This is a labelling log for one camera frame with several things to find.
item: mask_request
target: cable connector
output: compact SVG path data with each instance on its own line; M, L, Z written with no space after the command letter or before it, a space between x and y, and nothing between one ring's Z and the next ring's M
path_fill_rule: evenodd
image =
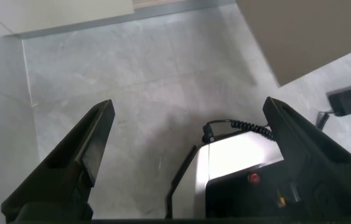
M214 133L210 124L206 124L205 126L203 126L203 134L204 135L202 141L204 143L214 142Z

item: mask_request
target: black cable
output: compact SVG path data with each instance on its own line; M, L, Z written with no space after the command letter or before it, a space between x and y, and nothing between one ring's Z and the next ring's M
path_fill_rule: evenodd
M231 120L231 127L238 128L242 131L253 131L255 133L261 134L262 136L268 138L269 140L274 141L273 133L271 132L271 130L267 129L264 126L247 123L244 121Z
M327 120L330 118L330 115L329 115L330 113L331 112L324 113L324 115L322 115L322 117L318 120L316 126L321 131L324 129Z
M244 121L237 121L237 120L232 120L232 119L224 119L224 120L215 120L215 121L210 121L208 122L205 126L203 126L203 132L204 136L202 138L202 141L204 143L209 143L213 142L214 139L214 133L211 127L211 124L215 123L231 123L232 128L238 128L242 131L253 131L255 133L261 134L262 136L268 138L269 140L274 141L273 134L271 130L267 129L265 126L260 126L257 124L252 124Z

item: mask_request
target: red button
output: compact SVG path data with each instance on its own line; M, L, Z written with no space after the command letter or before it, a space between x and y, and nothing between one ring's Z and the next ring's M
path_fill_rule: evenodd
M260 184L260 176L258 174L250 174L248 176L248 181L249 183L253 185L259 185Z

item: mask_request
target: beige cabinet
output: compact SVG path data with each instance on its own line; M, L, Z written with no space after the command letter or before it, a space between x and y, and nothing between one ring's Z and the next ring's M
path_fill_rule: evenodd
M0 0L2 35L132 14L132 0Z
M351 0L236 0L280 85L351 52Z

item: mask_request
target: baseboard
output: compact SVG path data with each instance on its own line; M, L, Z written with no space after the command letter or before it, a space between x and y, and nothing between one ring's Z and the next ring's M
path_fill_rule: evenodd
M107 19L100 19L97 21L82 22L79 24L72 24L62 27L54 27L44 30L37 30L32 32L25 32L17 34L22 39L40 37L44 35L59 34L62 32L71 32L75 30L87 29L92 27L106 26L120 22L128 22L137 19L145 19L154 16L162 16L177 12L191 11L196 9L203 9L208 7L223 6L226 4L235 3L235 0L187 0L179 1L169 4L160 4L156 6L140 7L135 10L134 14L112 17Z

